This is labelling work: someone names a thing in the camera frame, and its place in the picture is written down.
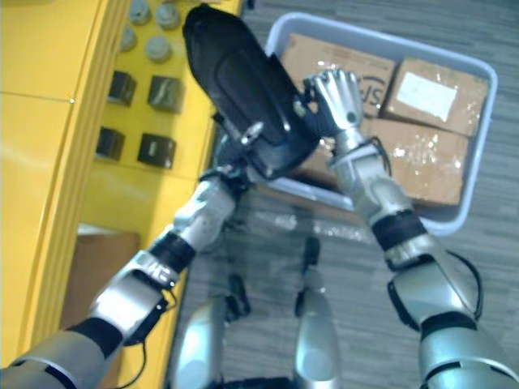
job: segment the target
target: brown cardboard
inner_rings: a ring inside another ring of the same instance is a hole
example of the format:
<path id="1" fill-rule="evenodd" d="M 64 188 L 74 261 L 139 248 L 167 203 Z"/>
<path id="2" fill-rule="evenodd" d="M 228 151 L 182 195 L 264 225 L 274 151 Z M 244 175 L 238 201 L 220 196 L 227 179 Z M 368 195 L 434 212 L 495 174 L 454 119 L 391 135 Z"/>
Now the brown cardboard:
<path id="1" fill-rule="evenodd" d="M 415 58 L 396 73 L 383 117 L 475 135 L 488 84 L 485 79 Z"/>
<path id="2" fill-rule="evenodd" d="M 364 113 L 372 117 L 379 114 L 395 67 L 389 59 L 298 34 L 290 34 L 281 62 L 300 91 L 302 81 L 318 71 L 340 67 L 362 76 Z"/>
<path id="3" fill-rule="evenodd" d="M 325 189 L 337 190 L 335 175 L 327 166 L 332 157 L 330 150 L 331 148 L 322 142 L 314 153 L 290 174 L 290 177 Z"/>
<path id="4" fill-rule="evenodd" d="M 417 124 L 383 119 L 365 121 L 387 152 L 392 176 L 420 203 L 454 205 L 460 201 L 468 139 Z"/>
<path id="5" fill-rule="evenodd" d="M 87 224 L 80 226 L 66 286 L 60 328 L 68 328 L 85 319 L 94 297 L 138 249 L 139 236 L 135 233 L 115 233 Z M 118 385 L 120 366 L 119 354 L 100 388 Z"/>

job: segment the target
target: gray round knob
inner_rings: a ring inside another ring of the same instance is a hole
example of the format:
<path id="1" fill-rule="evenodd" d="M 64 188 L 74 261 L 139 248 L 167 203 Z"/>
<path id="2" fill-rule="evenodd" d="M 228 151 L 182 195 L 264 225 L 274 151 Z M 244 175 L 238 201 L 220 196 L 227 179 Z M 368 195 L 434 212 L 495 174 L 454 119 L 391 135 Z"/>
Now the gray round knob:
<path id="1" fill-rule="evenodd" d="M 146 44 L 144 52 L 154 62 L 165 62 L 171 57 L 171 45 L 163 36 L 154 36 Z"/>
<path id="2" fill-rule="evenodd" d="M 178 8 L 171 2 L 164 3 L 157 8 L 155 19 L 165 30 L 173 30 L 180 24 Z"/>
<path id="3" fill-rule="evenodd" d="M 130 51 L 135 45 L 137 45 L 137 36 L 130 27 L 126 27 L 122 33 L 120 49 L 121 51 Z"/>
<path id="4" fill-rule="evenodd" d="M 149 10 L 149 5 L 145 0 L 133 0 L 130 7 L 130 21 L 133 24 L 146 24 L 152 12 Z"/>

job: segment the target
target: robot forearm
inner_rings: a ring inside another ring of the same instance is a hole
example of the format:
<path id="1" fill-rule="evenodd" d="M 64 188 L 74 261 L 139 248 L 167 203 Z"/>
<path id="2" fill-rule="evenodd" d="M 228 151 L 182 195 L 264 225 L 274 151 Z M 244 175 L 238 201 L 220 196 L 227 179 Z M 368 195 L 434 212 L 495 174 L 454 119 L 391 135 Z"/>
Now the robot forearm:
<path id="1" fill-rule="evenodd" d="M 518 387 L 519 375 L 508 358 L 478 327 L 481 303 L 470 279 L 426 231 L 384 168 L 380 150 L 360 133 L 362 105 L 355 76 L 325 71 L 309 79 L 307 87 L 332 129 L 326 135 L 336 141 L 329 167 L 396 272 L 388 285 L 392 302 L 401 320 L 422 333 L 422 387 Z"/>
<path id="2" fill-rule="evenodd" d="M 2 387 L 97 387 L 122 346 L 144 341 L 167 310 L 164 291 L 217 238 L 234 208 L 235 198 L 219 175 L 203 180 L 174 223 L 97 295 L 87 319 L 15 360 L 2 371 Z"/>

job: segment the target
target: wire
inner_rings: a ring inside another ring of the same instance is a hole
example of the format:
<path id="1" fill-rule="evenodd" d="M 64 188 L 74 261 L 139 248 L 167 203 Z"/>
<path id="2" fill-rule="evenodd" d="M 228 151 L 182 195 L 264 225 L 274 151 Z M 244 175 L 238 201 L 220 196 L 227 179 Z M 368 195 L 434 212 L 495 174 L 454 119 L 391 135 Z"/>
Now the wire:
<path id="1" fill-rule="evenodd" d="M 146 362 L 148 361 L 148 354 L 146 353 L 146 342 L 144 341 L 142 343 L 142 345 L 143 345 L 143 364 L 141 365 L 141 367 L 140 367 L 139 371 L 137 372 L 137 374 L 135 375 L 135 377 L 132 378 L 131 381 L 129 381 L 128 383 L 125 383 L 124 385 L 122 385 L 121 387 L 111 387 L 110 389 L 125 389 L 127 387 L 130 387 L 134 383 L 136 383 L 137 380 L 140 378 L 140 376 L 144 372 L 144 368 L 146 367 Z"/>
<path id="2" fill-rule="evenodd" d="M 373 146 L 375 146 L 377 152 L 379 152 L 380 156 L 382 157 L 382 162 L 384 163 L 384 170 L 388 172 L 389 176 L 392 176 L 391 162 L 389 161 L 388 153 L 385 151 L 380 139 L 377 136 L 372 136 L 371 138 L 366 140 L 366 142 L 359 144 L 358 147 L 366 146 L 368 144 L 372 144 Z"/>
<path id="3" fill-rule="evenodd" d="M 479 320 L 481 318 L 481 314 L 483 313 L 483 282 L 481 280 L 481 276 L 479 275 L 479 271 L 467 258 L 462 257 L 459 254 L 456 254 L 453 251 L 447 250 L 447 252 L 455 258 L 458 258 L 462 261 L 472 272 L 474 278 L 476 279 L 476 284 L 478 285 L 478 302 L 476 303 L 476 311 L 474 312 L 474 318 Z"/>

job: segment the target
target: yellow shelf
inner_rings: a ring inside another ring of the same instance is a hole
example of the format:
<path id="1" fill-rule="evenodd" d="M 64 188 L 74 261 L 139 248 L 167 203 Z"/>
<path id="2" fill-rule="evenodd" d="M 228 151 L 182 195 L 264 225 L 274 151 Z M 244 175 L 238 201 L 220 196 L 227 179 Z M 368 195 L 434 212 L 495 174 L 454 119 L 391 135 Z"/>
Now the yellow shelf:
<path id="1" fill-rule="evenodd" d="M 154 10 L 161 1 L 148 3 Z M 80 216 L 140 233 L 147 246 L 207 166 L 213 108 L 191 77 L 180 29 L 163 32 L 153 20 L 134 27 L 137 46 L 117 55 L 129 4 L 2 0 L 2 365 L 58 329 Z M 175 4 L 185 17 L 198 3 Z M 216 7 L 237 13 L 240 0 Z M 143 54 L 154 34 L 174 43 L 161 65 Z M 114 69 L 138 81 L 130 108 L 105 103 Z M 182 80 L 182 114 L 146 104 L 151 75 Z M 126 136 L 119 162 L 94 161 L 101 124 Z M 143 132 L 176 141 L 171 170 L 136 161 Z M 179 299 L 183 285 L 182 278 Z M 135 388 L 162 386 L 175 319 L 168 313 L 149 336 L 148 367 Z M 140 362 L 140 351 L 125 350 L 121 383 Z"/>
<path id="2" fill-rule="evenodd" d="M 161 2 L 148 1 L 154 15 Z M 239 0 L 223 0 L 214 5 L 237 13 Z M 182 20 L 197 2 L 175 2 Z M 149 246 L 162 229 L 171 223 L 176 210 L 195 189 L 199 175 L 207 168 L 214 136 L 211 101 L 191 76 L 181 28 L 165 31 L 150 20 L 143 26 L 129 25 L 137 36 L 131 51 L 118 55 L 115 69 L 129 73 L 137 82 L 131 106 L 107 104 L 103 126 L 125 135 L 119 161 L 96 158 L 90 174 L 81 220 L 110 229 L 137 232 L 143 247 Z M 172 58 L 161 64 L 149 61 L 144 46 L 152 36 L 166 37 L 173 48 Z M 184 87 L 182 112 L 156 111 L 148 103 L 149 86 L 154 75 L 179 78 Z M 137 161 L 143 133 L 167 136 L 176 142 L 172 169 L 161 169 Z M 180 303 L 185 274 L 175 288 Z M 142 377 L 132 386 L 160 388 L 169 361 L 178 310 L 173 310 L 147 338 L 148 364 Z M 128 382 L 142 363 L 141 348 L 123 351 L 119 384 Z"/>
<path id="3" fill-rule="evenodd" d="M 2 2 L 2 364 L 58 329 L 128 2 Z"/>

